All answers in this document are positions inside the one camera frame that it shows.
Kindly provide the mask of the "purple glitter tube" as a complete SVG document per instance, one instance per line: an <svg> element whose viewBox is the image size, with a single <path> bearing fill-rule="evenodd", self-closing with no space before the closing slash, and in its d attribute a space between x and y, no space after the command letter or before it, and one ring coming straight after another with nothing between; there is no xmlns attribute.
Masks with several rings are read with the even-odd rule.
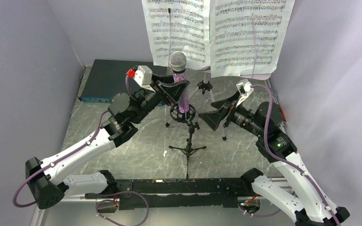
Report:
<svg viewBox="0 0 362 226"><path fill-rule="evenodd" d="M181 51L175 51L169 56L169 65L173 71L173 80L175 83L186 80L186 64L187 58ZM189 96L186 89L178 101L178 107L180 113L189 111Z"/></svg>

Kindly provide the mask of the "sheet music page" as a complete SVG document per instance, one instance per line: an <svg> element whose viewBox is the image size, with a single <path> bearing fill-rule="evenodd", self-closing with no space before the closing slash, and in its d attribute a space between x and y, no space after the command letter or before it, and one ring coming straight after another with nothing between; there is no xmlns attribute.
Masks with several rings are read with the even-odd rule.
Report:
<svg viewBox="0 0 362 226"><path fill-rule="evenodd" d="M182 52L188 69L210 66L208 0L144 0L148 41L156 66L169 67L169 56Z"/></svg>
<svg viewBox="0 0 362 226"><path fill-rule="evenodd" d="M293 0L210 1L210 68L273 73L295 5Z"/></svg>

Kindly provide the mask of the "lilac perforated music stand desk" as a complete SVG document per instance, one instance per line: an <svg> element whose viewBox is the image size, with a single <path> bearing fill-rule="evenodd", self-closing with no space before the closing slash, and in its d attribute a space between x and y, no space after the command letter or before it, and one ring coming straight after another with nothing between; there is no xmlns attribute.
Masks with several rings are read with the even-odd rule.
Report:
<svg viewBox="0 0 362 226"><path fill-rule="evenodd" d="M262 73L262 74L251 74L251 73L242 73L242 72L224 73L224 71L221 71L221 70L211 70L210 67L207 67L207 68L204 68L204 69L198 70L198 71L213 74L212 78L239 77L239 78L255 79L255 80L262 80L262 81L269 79L272 75L271 73Z"/></svg>

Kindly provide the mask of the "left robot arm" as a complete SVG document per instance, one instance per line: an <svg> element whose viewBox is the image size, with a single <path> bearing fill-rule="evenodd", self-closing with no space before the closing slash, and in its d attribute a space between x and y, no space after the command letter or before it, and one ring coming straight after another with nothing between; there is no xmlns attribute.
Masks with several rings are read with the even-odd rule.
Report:
<svg viewBox="0 0 362 226"><path fill-rule="evenodd" d="M141 123L159 103L175 104L188 85L188 80L174 82L172 76L156 76L131 95L118 93L107 109L109 118L99 120L89 136L51 157L27 160L25 183L34 197L34 204L43 210L66 196L90 193L112 197L117 185L109 171L100 170L81 176L74 175L74 170L129 141L138 131L136 124Z"/></svg>

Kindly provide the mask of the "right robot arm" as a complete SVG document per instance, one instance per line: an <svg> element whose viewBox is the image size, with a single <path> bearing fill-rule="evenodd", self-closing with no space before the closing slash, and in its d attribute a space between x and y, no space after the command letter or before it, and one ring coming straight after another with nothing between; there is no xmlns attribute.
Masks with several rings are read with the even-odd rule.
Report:
<svg viewBox="0 0 362 226"><path fill-rule="evenodd" d="M339 226L350 213L337 206L320 188L304 164L291 138L281 130L282 115L272 101L262 102L255 113L239 103L239 93L213 102L214 111L199 113L212 130L221 122L234 123L257 136L257 149L288 181L295 194L274 185L260 170L253 168L241 176L241 190L266 198L287 214L296 226Z"/></svg>

